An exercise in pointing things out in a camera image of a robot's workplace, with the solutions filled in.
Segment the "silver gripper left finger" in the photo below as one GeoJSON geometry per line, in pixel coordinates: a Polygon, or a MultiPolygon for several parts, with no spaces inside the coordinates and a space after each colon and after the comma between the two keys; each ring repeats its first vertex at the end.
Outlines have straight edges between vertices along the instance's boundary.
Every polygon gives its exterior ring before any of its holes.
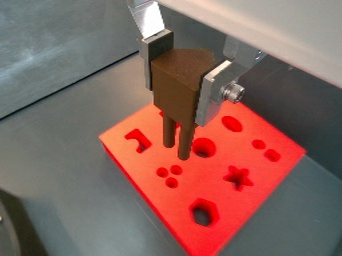
{"type": "Polygon", "coordinates": [[[141,34],[140,56],[144,60],[146,87],[152,90],[151,62],[174,48],[174,33],[164,26],[155,0],[127,0],[127,4],[141,34]]]}

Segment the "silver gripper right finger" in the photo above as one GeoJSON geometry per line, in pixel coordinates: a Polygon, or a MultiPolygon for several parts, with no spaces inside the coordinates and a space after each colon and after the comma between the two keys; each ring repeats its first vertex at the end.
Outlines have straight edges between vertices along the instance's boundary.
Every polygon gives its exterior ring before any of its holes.
{"type": "Polygon", "coordinates": [[[218,115],[222,103],[236,104],[244,94],[240,76],[260,62],[266,53],[231,36],[226,37],[222,61],[203,76],[195,123],[204,127],[218,115]]]}

